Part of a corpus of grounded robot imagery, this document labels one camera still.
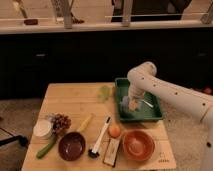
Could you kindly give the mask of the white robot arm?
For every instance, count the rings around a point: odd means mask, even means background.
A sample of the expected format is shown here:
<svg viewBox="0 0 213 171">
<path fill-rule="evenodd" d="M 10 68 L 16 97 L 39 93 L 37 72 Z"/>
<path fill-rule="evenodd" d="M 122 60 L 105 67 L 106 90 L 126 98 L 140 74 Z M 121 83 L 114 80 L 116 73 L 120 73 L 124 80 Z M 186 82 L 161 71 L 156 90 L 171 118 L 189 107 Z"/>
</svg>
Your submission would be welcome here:
<svg viewBox="0 0 213 171">
<path fill-rule="evenodd" d="M 213 96 L 158 79 L 156 74 L 157 68 L 150 61 L 129 70 L 129 98 L 141 99 L 149 92 L 206 124 L 208 136 L 200 171 L 213 171 Z"/>
</svg>

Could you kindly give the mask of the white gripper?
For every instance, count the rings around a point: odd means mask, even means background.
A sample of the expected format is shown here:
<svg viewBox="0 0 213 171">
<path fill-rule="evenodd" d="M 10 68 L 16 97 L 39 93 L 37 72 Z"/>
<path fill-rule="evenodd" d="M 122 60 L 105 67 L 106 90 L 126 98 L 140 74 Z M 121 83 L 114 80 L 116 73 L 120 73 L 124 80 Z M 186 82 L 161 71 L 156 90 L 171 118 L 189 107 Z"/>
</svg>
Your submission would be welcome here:
<svg viewBox="0 0 213 171">
<path fill-rule="evenodd" d="M 144 91 L 131 84 L 128 89 L 128 97 L 131 102 L 139 101 L 144 97 Z"/>
</svg>

